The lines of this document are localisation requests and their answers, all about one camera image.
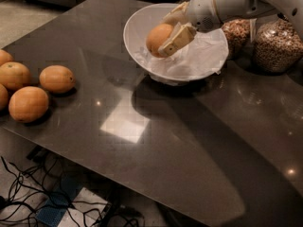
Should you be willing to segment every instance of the glossy tabletop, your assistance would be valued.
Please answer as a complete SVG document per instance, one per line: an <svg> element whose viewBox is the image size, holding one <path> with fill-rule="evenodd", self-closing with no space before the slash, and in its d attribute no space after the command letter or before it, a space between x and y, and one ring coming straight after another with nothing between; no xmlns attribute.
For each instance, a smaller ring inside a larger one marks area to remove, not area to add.
<svg viewBox="0 0 303 227"><path fill-rule="evenodd" d="M210 226L302 226L303 63L262 75L248 46L220 75L153 81L123 43L148 4L87 0L6 47L34 83L63 64L77 84L41 120L0 126Z"/></svg>

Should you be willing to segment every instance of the jar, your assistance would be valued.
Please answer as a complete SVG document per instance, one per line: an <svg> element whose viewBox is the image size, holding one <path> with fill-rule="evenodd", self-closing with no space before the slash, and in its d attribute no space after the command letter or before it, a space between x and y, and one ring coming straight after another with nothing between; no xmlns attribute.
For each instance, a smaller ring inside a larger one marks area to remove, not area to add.
<svg viewBox="0 0 303 227"><path fill-rule="evenodd" d="M288 19L279 14L256 35L253 63L268 73L282 74L303 57L303 43Z"/></svg>
<svg viewBox="0 0 303 227"><path fill-rule="evenodd" d="M250 38L250 21L245 19L235 19L226 22L222 26L222 31L224 32L228 42L229 54L227 59L234 59Z"/></svg>

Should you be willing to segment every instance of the table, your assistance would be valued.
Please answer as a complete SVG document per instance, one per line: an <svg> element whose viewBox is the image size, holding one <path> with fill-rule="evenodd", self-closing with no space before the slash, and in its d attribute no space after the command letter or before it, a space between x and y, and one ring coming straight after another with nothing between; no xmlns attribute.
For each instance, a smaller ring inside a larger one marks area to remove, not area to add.
<svg viewBox="0 0 303 227"><path fill-rule="evenodd" d="M220 75L171 87L123 43L149 3L86 0L6 49L34 83L50 64L77 78L31 124L0 126L210 226L301 226L303 65L265 76L247 46Z"/></svg>

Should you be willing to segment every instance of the glass jar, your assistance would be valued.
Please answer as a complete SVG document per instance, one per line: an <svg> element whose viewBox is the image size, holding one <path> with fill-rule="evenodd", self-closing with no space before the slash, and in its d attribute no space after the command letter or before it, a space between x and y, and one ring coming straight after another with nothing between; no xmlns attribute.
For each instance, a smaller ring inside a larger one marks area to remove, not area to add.
<svg viewBox="0 0 303 227"><path fill-rule="evenodd" d="M222 26L222 31L228 42L229 54L227 59L235 59L250 38L250 21L235 19L226 22Z"/></svg>
<svg viewBox="0 0 303 227"><path fill-rule="evenodd" d="M254 42L253 62L268 73L282 74L303 57L303 43L288 19L262 25Z"/></svg>

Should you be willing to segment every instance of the beige floor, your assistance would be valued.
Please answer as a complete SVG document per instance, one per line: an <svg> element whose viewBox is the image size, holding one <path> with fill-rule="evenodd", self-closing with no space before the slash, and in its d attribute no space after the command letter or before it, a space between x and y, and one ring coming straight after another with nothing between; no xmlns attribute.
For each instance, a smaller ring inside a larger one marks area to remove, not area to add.
<svg viewBox="0 0 303 227"><path fill-rule="evenodd" d="M64 13L64 9L54 9L47 6L27 3L24 0L7 0L0 3L0 48L4 48L8 44L20 39L27 35L30 31L36 29L39 26L56 18L60 14ZM13 162L22 170L25 170L36 164L27 159L29 152L35 147L34 144L27 140L17 136L9 131L0 128L0 155L4 157L8 162ZM50 154L47 157L47 163L50 166L56 155ZM83 184L93 187L98 190L102 187L102 178L94 176L94 174L88 174L86 169L80 166L76 166L71 162L63 159L62 166L58 166L54 169L55 175L59 176L59 173L64 170L68 175L78 176L79 181ZM43 172L38 175L38 179L42 179ZM9 183L11 182L11 174L3 168L2 161L0 161L0 195L7 196ZM58 178L48 178L46 181L46 187L51 188L56 183ZM125 188L121 188L122 203L134 207L145 216L145 226L166 227L167 223L164 221L159 210L156 207L154 201L148 198L140 196L133 191ZM45 198L37 196L35 201L41 202ZM25 214L26 209L19 210L11 220L19 219L19 217ZM0 211L0 218L6 214L6 211ZM109 226L123 226L125 224L122 219L113 219Z"/></svg>

